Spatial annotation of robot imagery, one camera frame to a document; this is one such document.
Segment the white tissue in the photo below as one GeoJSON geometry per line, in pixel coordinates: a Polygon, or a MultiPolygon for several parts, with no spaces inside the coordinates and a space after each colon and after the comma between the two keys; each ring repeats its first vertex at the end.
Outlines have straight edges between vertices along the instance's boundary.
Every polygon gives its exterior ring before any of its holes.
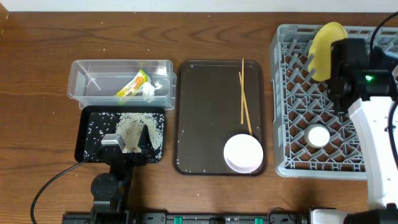
{"type": "Polygon", "coordinates": [[[139,89],[139,92],[142,94],[143,98],[149,100],[155,96],[155,91],[162,88],[162,85],[159,83],[155,83],[153,86],[150,82],[145,82],[139,89]]]}

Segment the green snack wrapper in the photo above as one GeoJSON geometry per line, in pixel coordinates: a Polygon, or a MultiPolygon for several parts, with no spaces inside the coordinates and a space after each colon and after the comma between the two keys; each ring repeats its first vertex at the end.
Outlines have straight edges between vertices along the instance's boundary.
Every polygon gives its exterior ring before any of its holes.
{"type": "Polygon", "coordinates": [[[134,96],[140,92],[140,89],[145,83],[150,82],[150,77],[143,71],[139,70],[134,78],[119,90],[115,96],[134,96]]]}

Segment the pink bowl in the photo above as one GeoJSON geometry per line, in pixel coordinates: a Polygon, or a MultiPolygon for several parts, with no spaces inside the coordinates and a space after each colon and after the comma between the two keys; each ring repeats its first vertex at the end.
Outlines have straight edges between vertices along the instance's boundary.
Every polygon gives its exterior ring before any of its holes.
{"type": "Polygon", "coordinates": [[[249,174],[260,168],[264,152],[255,137],[237,134],[227,140],[223,156],[230,169],[240,174],[249,174]]]}

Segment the white cup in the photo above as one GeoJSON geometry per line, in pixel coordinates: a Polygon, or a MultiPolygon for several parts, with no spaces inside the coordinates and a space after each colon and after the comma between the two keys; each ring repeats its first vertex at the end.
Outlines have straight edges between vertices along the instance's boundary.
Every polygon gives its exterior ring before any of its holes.
{"type": "Polygon", "coordinates": [[[305,142],[314,148],[322,148],[330,141],[329,130],[321,124],[311,124],[304,131],[305,142]]]}

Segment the yellow plate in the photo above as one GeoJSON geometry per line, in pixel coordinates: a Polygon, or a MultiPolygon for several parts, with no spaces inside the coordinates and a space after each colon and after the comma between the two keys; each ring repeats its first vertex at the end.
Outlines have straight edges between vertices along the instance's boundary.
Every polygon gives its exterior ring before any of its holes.
{"type": "Polygon", "coordinates": [[[312,75],[315,81],[323,82],[330,79],[331,45],[346,38],[348,38],[347,31],[337,22],[327,23],[317,32],[308,51],[308,57],[312,57],[308,71],[315,71],[312,75]]]}

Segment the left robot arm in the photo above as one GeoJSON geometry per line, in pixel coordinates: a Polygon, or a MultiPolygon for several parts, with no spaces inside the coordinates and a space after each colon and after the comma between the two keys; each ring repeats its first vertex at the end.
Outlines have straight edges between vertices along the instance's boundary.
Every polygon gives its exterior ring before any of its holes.
{"type": "Polygon", "coordinates": [[[144,125],[139,135],[140,153],[123,153],[125,142],[120,134],[105,134],[94,155],[109,165],[109,172],[97,175],[91,183],[94,196],[90,223],[140,223],[141,216],[127,209],[127,200],[135,166],[144,166],[154,156],[149,130],[144,125]]]}

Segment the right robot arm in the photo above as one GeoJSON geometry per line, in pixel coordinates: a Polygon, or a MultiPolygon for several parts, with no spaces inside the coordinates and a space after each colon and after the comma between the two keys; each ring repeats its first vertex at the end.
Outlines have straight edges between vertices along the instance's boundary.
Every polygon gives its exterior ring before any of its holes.
{"type": "Polygon", "coordinates": [[[397,223],[397,56],[363,39],[331,45],[328,97],[337,113],[348,113],[359,139],[368,180],[365,212],[344,223],[397,223]]]}

